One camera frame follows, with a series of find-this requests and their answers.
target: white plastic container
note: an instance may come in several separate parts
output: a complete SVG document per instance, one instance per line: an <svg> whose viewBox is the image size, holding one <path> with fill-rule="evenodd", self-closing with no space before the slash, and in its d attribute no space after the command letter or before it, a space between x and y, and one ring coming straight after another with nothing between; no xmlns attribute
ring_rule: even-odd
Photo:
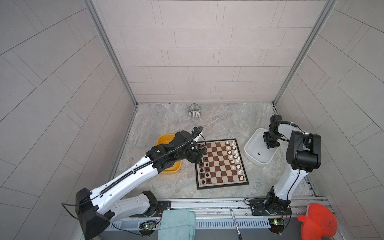
<svg viewBox="0 0 384 240"><path fill-rule="evenodd" d="M278 149L278 147L269 149L266 147L263 135L267 131L265 128L257 129L244 146L245 157L260 167L270 163Z"/></svg>

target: chessboard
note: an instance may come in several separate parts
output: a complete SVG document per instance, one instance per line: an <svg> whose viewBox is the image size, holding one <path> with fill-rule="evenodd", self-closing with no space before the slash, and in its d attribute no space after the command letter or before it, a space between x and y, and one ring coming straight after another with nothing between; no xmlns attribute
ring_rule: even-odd
<svg viewBox="0 0 384 240"><path fill-rule="evenodd" d="M207 149L196 164L198 190L249 184L236 139L198 142L197 148L205 144Z"/></svg>

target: robotic arm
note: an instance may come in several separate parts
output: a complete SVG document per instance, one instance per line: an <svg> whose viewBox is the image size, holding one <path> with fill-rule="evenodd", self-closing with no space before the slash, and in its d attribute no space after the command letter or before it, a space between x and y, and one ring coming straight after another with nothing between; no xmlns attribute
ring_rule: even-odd
<svg viewBox="0 0 384 240"><path fill-rule="evenodd" d="M278 139L289 141L286 152L288 165L280 181L266 196L265 208L271 215L286 211L292 193L300 181L321 164L321 137L301 130L292 122L283 121L280 115L272 115L268 132L264 133L267 148L278 147Z"/></svg>
<svg viewBox="0 0 384 240"><path fill-rule="evenodd" d="M129 199L122 199L132 189L177 161L187 159L197 164L205 147L197 149L197 141L203 127L195 127L192 134L180 131L169 144L152 147L136 164L115 179L93 190L83 188L76 193L76 214L85 239L103 232L116 220L135 214L151 216L157 208L157 200L151 191Z"/></svg>

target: tiled wall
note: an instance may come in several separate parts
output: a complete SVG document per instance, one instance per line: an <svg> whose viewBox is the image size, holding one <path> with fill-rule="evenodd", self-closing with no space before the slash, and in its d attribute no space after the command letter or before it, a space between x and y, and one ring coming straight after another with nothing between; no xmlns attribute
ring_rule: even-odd
<svg viewBox="0 0 384 240"><path fill-rule="evenodd" d="M384 239L384 1L339 0L277 104L323 141L310 173L349 240Z"/></svg>
<svg viewBox="0 0 384 240"><path fill-rule="evenodd" d="M81 0L0 1L0 239L69 239L132 110Z"/></svg>
<svg viewBox="0 0 384 240"><path fill-rule="evenodd" d="M271 102L325 1L93 0L140 103Z"/></svg>

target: metal corner post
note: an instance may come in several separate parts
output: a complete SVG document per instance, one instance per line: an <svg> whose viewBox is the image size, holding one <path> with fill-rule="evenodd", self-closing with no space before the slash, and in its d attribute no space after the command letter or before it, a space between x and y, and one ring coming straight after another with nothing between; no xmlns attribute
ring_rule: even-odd
<svg viewBox="0 0 384 240"><path fill-rule="evenodd" d="M289 83L291 82L293 76L295 75L297 69L299 69L300 64L302 63L305 55L307 54L307 52L311 48L317 35L319 35L321 28L323 27L325 21L327 20L327 18L331 14L333 7L336 4L336 2L337 2L337 0L327 0L327 2L325 3L319 17L317 18L315 24L313 25L313 28L312 28L310 34L308 35L307 40L305 41L303 47L301 48L299 54L297 55L297 58L292 65L292 68L290 69L289 73L287 74L287 77L285 78L283 85L281 86L279 92L277 93L276 98L273 100L274 105L276 105L280 101L281 96L283 95L284 91L287 89L287 87L288 87Z"/></svg>
<svg viewBox="0 0 384 240"><path fill-rule="evenodd" d="M129 93L129 96L131 97L134 105L135 105L135 108L137 106L137 101L136 101L136 98L131 90L131 88L129 87L129 84L128 84L128 81L127 81L127 78L125 77L124 75L124 72L120 66L120 63L116 57L116 54L115 52L113 51L113 47L108 39L108 36L107 36L107 33L105 32L104 30L104 27L103 25L101 24L101 21L96 13L96 10L94 8L94 5L92 3L92 0L83 0L83 3L84 3L84 6L86 8L86 10L88 11L88 14L89 16L91 17L91 20L96 28L96 31L98 32L100 38L101 38L101 42L104 44L104 46L106 47L106 50L107 50L107 53L108 55L110 56L111 58L111 61L112 61L112 64L113 66L115 67L120 79L122 80L125 88L127 89L128 93Z"/></svg>

